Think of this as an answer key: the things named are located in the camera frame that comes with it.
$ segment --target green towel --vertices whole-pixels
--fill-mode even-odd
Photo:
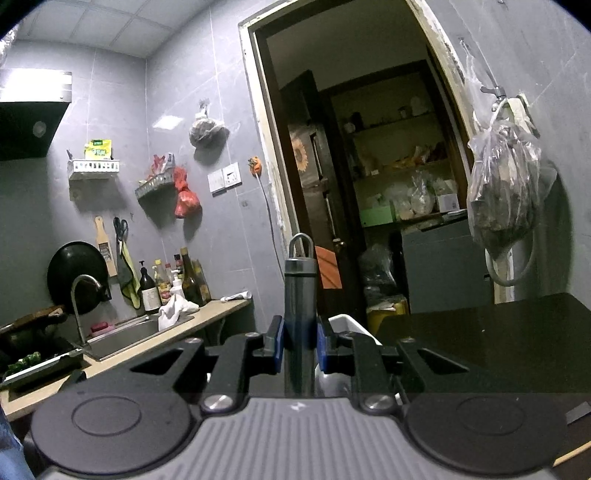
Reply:
[[[121,293],[126,299],[131,300],[134,308],[139,309],[139,278],[135,272],[134,263],[131,260],[127,244],[125,242],[117,242],[117,250],[121,248],[121,252],[117,252],[117,276],[119,277],[119,286]]]

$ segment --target doorway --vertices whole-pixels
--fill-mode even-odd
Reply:
[[[366,323],[376,299],[391,312],[401,301],[399,313],[491,303],[483,254],[467,252],[464,242],[471,166],[464,139],[471,132],[407,3],[319,0],[248,39],[277,133],[270,140],[278,196],[283,193],[295,217],[291,226],[321,249],[321,276],[328,279],[319,313],[349,313]],[[409,231],[420,235],[411,238]],[[446,247],[427,255],[434,245]],[[376,280],[375,258],[364,257],[373,249],[387,260],[379,272],[391,277],[387,284]],[[421,257],[429,257],[428,265]],[[477,268],[466,275],[466,263]],[[427,284],[427,300],[413,301],[425,297]]]

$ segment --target dark bottle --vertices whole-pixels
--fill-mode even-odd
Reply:
[[[201,297],[205,303],[208,303],[211,301],[212,295],[209,293],[209,287],[207,286],[201,263],[197,259],[193,260],[193,270],[195,270],[195,275],[197,275]]]
[[[188,301],[196,303],[200,307],[205,305],[201,290],[199,288],[199,278],[193,269],[193,263],[189,258],[189,250],[187,247],[182,247],[181,255],[183,256],[183,293]]]
[[[148,270],[144,266],[144,261],[140,262],[142,268],[140,270],[142,276],[139,279],[139,290],[142,295],[142,301],[144,302],[144,310],[146,313],[156,313],[160,309],[160,293],[156,283],[148,275]]]

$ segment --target countertop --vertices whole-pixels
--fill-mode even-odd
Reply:
[[[234,300],[227,303],[222,303],[219,300],[212,300],[197,313],[191,315],[191,319],[172,327],[153,338],[143,341],[121,353],[113,355],[103,361],[96,361],[91,357],[84,355],[84,360],[89,364],[84,369],[88,378],[97,375],[109,368],[113,368],[120,363],[123,363],[137,355],[146,353],[148,350],[159,347],[165,343],[174,342],[184,336],[190,335],[192,332],[199,330],[229,314],[240,310],[248,305],[249,300]],[[28,413],[31,413],[35,408],[47,397],[55,394],[65,382],[67,377],[61,378],[49,385],[39,388],[31,393],[15,398],[9,399],[9,390],[0,392],[0,402],[2,408],[9,421],[13,421]]]
[[[524,388],[549,393],[566,413],[591,401],[591,312],[560,293],[474,309],[386,318],[384,345],[412,336],[487,368]],[[560,455],[591,440],[591,415],[572,423]],[[554,469],[564,480],[591,476],[591,450]]]

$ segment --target range hood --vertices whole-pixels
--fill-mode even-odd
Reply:
[[[0,69],[0,160],[45,157],[71,102],[71,72]]]

